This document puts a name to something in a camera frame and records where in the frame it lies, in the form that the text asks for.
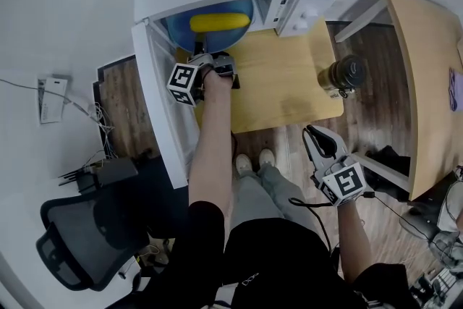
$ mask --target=gray pants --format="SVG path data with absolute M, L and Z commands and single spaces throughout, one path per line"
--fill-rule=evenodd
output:
M 266 218 L 283 218 L 317 232 L 310 211 L 289 203 L 288 198 L 304 200 L 301 189 L 281 175 L 270 164 L 264 164 L 259 172 L 243 172 L 235 191 L 231 228 L 244 221 Z

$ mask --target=blue bowl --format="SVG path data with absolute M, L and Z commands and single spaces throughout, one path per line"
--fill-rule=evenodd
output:
M 208 13 L 245 13 L 252 21 L 254 7 L 252 0 L 233 0 L 174 14 L 166 18 L 170 38 L 185 51 L 192 53 L 195 49 L 196 33 L 190 29 L 190 18 Z M 249 26 L 250 24 L 233 30 L 206 33 L 207 52 L 216 53 L 234 45 L 245 35 Z

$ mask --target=black office chair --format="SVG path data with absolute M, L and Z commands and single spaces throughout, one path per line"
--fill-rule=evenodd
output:
M 68 289 L 103 290 L 149 244 L 147 227 L 129 192 L 126 185 L 111 185 L 42 205 L 47 230 L 37 241 L 37 251 Z
M 188 187 L 174 189 L 162 158 L 137 163 L 138 174 L 113 185 L 130 190 L 152 238 L 176 238 L 188 217 Z

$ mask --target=black and white marker cube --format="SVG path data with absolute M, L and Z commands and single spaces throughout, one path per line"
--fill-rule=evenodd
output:
M 178 103 L 196 107 L 193 83 L 198 74 L 198 66 L 177 63 L 169 78 L 167 89 Z
M 358 162 L 323 177 L 320 190 L 333 204 L 341 205 L 360 196 L 367 184 Z

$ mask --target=hand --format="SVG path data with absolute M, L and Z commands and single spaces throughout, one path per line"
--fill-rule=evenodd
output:
M 231 77 L 220 77 L 213 69 L 207 69 L 203 73 L 203 83 L 206 93 L 218 94 L 230 92 L 233 85 Z

